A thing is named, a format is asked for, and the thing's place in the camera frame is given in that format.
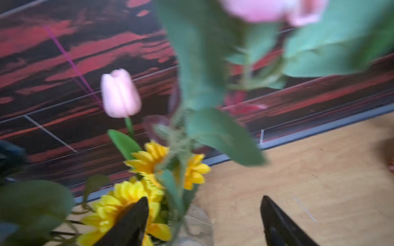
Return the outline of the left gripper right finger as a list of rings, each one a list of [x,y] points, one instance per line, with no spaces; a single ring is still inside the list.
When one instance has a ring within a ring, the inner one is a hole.
[[[319,246],[267,195],[260,213],[268,246]]]

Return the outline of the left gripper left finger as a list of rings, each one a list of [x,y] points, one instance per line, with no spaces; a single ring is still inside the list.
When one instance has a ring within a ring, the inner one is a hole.
[[[94,246],[141,246],[148,215],[148,199],[143,197]]]

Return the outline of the pink peony spray stem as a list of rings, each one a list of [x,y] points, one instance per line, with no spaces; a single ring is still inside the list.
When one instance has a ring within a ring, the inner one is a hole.
[[[282,77],[345,75],[392,47],[393,1],[155,1],[179,63],[181,104],[171,154],[185,163],[209,146],[243,166],[266,160],[219,110],[229,90],[250,91]]]

